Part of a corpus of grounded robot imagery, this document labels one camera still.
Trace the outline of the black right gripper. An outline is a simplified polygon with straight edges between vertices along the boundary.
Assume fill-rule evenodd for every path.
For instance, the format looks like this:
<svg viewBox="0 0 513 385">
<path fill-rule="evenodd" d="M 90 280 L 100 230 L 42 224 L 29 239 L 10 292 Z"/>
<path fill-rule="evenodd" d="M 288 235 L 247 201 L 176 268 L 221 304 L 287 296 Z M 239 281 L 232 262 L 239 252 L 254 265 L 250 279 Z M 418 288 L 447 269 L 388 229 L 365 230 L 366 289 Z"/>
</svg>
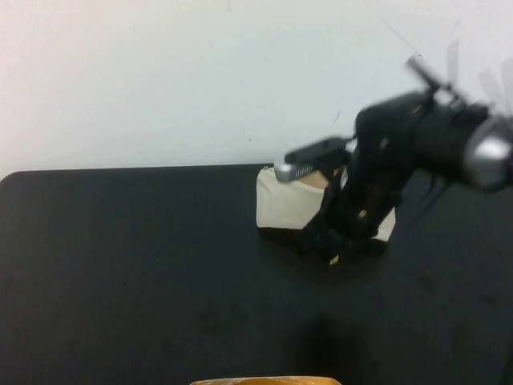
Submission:
<svg viewBox="0 0 513 385">
<path fill-rule="evenodd" d="M 352 259 L 357 248 L 378 234 L 415 165 L 419 94 L 407 92 L 364 107 L 356 116 L 357 141 L 344 171 L 326 188 L 326 223 L 315 215 L 298 233 L 301 254 L 329 259 L 329 266 Z"/>
</svg>

